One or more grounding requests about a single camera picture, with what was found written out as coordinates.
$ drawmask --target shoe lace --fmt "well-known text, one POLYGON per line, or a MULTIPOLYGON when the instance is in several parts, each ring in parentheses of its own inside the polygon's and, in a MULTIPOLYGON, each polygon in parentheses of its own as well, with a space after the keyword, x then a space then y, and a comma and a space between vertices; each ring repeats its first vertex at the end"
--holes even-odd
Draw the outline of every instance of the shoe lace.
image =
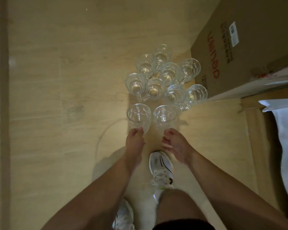
POLYGON ((168 170, 166 169, 154 170, 151 183, 156 189, 174 188, 174 186, 171 184, 168 170))
POLYGON ((120 216, 115 222, 115 230, 134 230, 133 223, 130 223, 130 218, 127 215, 120 216))

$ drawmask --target clear glass cup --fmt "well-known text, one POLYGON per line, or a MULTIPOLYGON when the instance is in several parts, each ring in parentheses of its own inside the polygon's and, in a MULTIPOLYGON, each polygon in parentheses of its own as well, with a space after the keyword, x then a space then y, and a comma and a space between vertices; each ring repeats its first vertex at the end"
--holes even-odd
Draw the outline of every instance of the clear glass cup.
POLYGON ((200 73, 200 63, 193 58, 185 59, 181 65, 182 79, 181 84, 194 79, 200 73))
POLYGON ((164 94, 164 99, 167 103, 175 108, 183 110, 183 102, 186 97, 186 89, 184 85, 171 85, 164 94))
POLYGON ((188 110, 191 106, 200 104, 206 101, 207 99, 207 89, 199 84, 192 85, 187 89, 186 99, 184 101, 185 107, 184 110, 188 110))
POLYGON ((145 85, 145 96, 146 98, 156 101, 163 97, 165 92, 165 84, 159 78, 152 78, 146 82, 145 85))
POLYGON ((153 121, 155 127, 162 131, 167 128, 175 128, 177 112, 173 106, 159 106, 153 113, 153 121))
POLYGON ((159 71, 165 63, 171 61, 172 49, 166 44, 161 44, 155 49, 153 57, 157 63, 156 71, 159 71))
POLYGON ((169 62, 161 68, 159 78, 164 81, 165 86, 169 87, 181 80, 181 73, 182 71, 177 64, 169 62))
POLYGON ((146 78, 143 74, 132 73, 127 76, 125 81, 128 92, 138 98, 138 102, 146 101, 141 94, 145 91, 146 78))
POLYGON ((127 118, 129 120, 129 129, 142 127, 144 134, 148 132, 151 124, 151 111, 145 104, 135 104, 128 108, 127 118))
POLYGON ((146 79, 149 79, 156 72, 156 59, 152 55, 144 54, 137 60, 138 73, 144 74, 146 79))

